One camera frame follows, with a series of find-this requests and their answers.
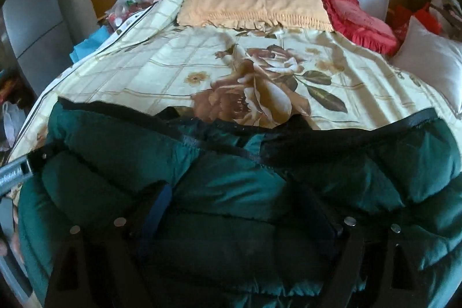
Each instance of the gray refrigerator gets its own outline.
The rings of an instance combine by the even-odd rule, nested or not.
[[[12,51],[39,96],[72,65],[73,43],[58,0],[6,0],[2,11]]]

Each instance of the ruffled pillow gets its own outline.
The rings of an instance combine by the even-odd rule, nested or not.
[[[400,44],[391,28],[363,11],[357,0],[322,1],[335,31],[376,53],[396,53]]]

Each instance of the green jacket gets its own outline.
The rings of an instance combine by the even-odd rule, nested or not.
[[[60,99],[48,140],[66,149],[19,201],[21,249],[44,302],[69,229],[108,226],[164,180],[173,186],[142,273],[171,307],[309,307],[329,271],[293,206],[308,184],[340,216],[400,224],[443,307],[462,277],[462,177],[456,141],[433,109],[375,131],[314,131],[293,118],[274,130],[155,117]]]

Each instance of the bedspread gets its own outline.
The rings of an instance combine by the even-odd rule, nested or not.
[[[157,114],[168,106],[206,121],[275,127],[302,114],[313,129],[373,130],[434,107],[458,142],[461,121],[432,87],[336,33],[179,27],[183,0],[163,0],[105,50],[40,96],[10,160],[45,138],[59,96]],[[18,200],[18,190],[12,195]]]

